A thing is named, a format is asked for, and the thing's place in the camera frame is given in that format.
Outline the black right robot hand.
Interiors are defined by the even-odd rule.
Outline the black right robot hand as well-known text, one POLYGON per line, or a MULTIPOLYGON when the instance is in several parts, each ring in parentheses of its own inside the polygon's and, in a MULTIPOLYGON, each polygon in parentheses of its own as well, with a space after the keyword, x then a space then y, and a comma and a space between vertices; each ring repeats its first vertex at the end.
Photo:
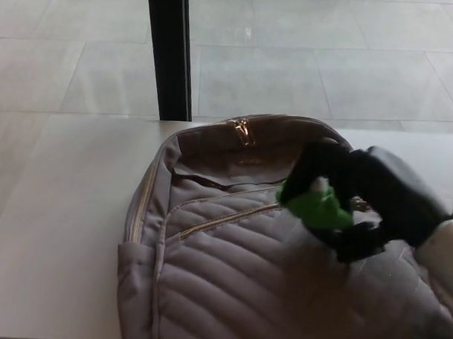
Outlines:
POLYGON ((397 239, 417 248, 453 219, 407 163, 379 146, 305 144, 276 198, 344 264, 397 239))

